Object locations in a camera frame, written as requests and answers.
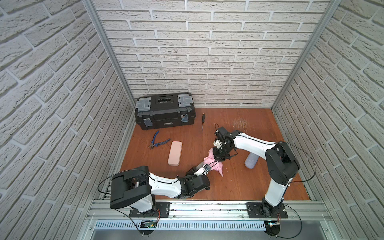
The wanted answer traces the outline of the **pink microfiber cloth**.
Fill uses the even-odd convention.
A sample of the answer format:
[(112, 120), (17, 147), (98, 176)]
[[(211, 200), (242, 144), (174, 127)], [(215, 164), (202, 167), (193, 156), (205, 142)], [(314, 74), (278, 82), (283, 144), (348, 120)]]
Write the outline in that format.
[(218, 162), (214, 158), (213, 148), (208, 152), (208, 156), (204, 158), (204, 164), (207, 164), (211, 167), (211, 171), (218, 171), (219, 174), (223, 177), (223, 163)]

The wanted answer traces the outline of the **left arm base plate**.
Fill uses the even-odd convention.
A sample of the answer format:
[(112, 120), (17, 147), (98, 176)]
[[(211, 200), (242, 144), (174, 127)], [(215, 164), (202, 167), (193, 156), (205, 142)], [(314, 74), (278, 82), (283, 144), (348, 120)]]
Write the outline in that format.
[(167, 218), (170, 212), (170, 202), (137, 202), (132, 204), (129, 217), (131, 218)]

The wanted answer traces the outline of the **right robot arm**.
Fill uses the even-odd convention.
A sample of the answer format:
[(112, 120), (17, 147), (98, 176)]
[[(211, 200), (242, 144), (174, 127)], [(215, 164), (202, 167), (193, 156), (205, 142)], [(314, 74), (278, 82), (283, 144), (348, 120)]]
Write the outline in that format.
[(213, 155), (217, 161), (229, 160), (232, 158), (230, 152), (238, 149), (266, 160), (271, 181), (260, 210), (266, 216), (274, 214), (281, 207), (286, 189), (300, 169), (289, 145), (286, 142), (266, 142), (239, 131), (230, 133), (223, 127), (218, 128), (215, 135)]

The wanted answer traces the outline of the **lavender eyeglass case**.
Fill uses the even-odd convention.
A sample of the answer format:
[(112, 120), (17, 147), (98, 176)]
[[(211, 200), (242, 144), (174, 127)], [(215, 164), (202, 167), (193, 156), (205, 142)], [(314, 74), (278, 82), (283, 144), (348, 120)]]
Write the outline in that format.
[(248, 169), (253, 169), (258, 162), (260, 156), (254, 154), (254, 153), (249, 153), (248, 157), (245, 160), (245, 166)]

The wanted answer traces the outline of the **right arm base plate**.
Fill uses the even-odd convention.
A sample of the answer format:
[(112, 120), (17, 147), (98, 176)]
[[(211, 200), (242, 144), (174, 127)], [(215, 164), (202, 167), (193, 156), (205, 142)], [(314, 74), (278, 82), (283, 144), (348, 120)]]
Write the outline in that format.
[(271, 207), (267, 202), (248, 202), (246, 203), (248, 216), (250, 219), (287, 219), (288, 214), (283, 203)]

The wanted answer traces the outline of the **grey felt eyeglass case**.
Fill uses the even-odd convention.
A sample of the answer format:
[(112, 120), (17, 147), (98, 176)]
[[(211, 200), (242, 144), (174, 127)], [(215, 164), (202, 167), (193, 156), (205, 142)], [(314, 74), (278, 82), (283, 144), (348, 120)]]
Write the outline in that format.
[(194, 169), (195, 171), (199, 170), (200, 168), (203, 168), (206, 164), (204, 162), (201, 162), (199, 165), (197, 165)]

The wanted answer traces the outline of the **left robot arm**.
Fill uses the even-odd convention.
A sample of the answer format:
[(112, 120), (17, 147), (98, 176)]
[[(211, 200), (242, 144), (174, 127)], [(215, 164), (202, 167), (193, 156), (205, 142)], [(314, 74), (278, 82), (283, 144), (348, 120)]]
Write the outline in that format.
[(210, 189), (207, 176), (211, 167), (192, 168), (184, 177), (168, 179), (159, 177), (141, 166), (111, 176), (110, 208), (131, 207), (140, 213), (154, 210), (155, 196), (171, 199), (192, 198), (202, 190)]

